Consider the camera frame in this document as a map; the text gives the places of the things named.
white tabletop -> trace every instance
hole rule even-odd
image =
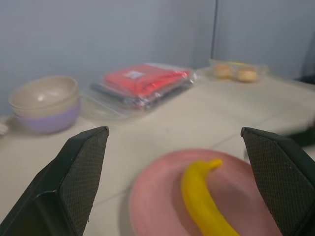
[[[315,114],[314,99],[312,88],[275,78],[255,84],[204,80],[146,116],[109,122],[101,180],[84,236],[133,235],[129,190],[156,158],[183,148],[213,148],[243,158],[243,126],[280,133],[305,127]],[[68,138],[100,125],[108,124],[79,118],[64,132],[38,135],[13,122],[0,140],[0,221]]]

purple bowl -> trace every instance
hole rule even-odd
[[[55,133],[69,128],[74,124],[80,114],[81,106],[78,102],[74,107],[59,114],[42,118],[16,118],[28,129],[38,133]]]

plastic bag of buns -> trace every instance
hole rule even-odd
[[[211,73],[218,79],[230,79],[244,83],[259,81],[269,69],[266,65],[250,65],[234,61],[209,60]]]

gray wall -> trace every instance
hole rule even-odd
[[[315,0],[219,0],[215,58],[297,78],[315,64]]]
[[[142,62],[208,64],[214,0],[1,0],[0,114],[14,88],[42,76],[81,87]]]

red package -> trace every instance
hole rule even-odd
[[[141,64],[115,71],[104,76],[106,86],[135,96],[151,95],[153,92],[189,76],[188,69],[175,70]]]

